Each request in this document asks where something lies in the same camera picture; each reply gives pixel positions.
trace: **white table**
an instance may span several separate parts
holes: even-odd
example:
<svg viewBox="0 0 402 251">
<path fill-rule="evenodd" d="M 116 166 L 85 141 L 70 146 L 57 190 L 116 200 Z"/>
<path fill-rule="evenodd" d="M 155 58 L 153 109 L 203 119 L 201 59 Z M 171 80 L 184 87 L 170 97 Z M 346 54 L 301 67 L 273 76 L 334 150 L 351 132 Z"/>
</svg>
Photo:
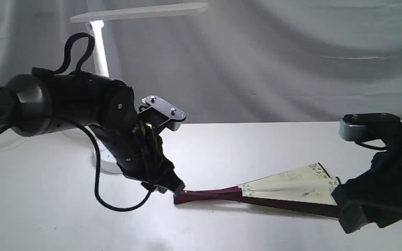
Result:
<svg viewBox="0 0 402 251">
<path fill-rule="evenodd" d="M 370 166 L 374 151 L 340 139 L 338 122 L 184 124 L 162 135 L 186 188 L 220 189 L 321 162 L 342 181 Z M 0 141 L 14 137 L 13 132 Z M 131 206 L 145 190 L 102 175 L 102 197 Z M 402 221 L 346 235 L 338 221 L 239 203 L 193 202 L 153 193 L 139 210 L 110 211 L 94 198 L 89 140 L 61 133 L 0 152 L 1 250 L 400 250 Z"/>
</svg>

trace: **white curtain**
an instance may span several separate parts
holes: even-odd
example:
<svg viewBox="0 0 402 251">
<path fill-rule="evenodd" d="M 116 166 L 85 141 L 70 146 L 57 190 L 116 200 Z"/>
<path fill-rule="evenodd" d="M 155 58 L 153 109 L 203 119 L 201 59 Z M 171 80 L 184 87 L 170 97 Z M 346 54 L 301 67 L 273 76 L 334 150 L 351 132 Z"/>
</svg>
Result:
<svg viewBox="0 0 402 251">
<path fill-rule="evenodd" d="M 181 2 L 190 1 L 0 0 L 0 85 L 57 68 L 67 37 L 85 31 L 70 16 Z M 159 95 L 188 122 L 402 117 L 402 0 L 207 2 L 197 16 L 105 22 L 110 76 L 132 86 L 137 103 Z"/>
</svg>

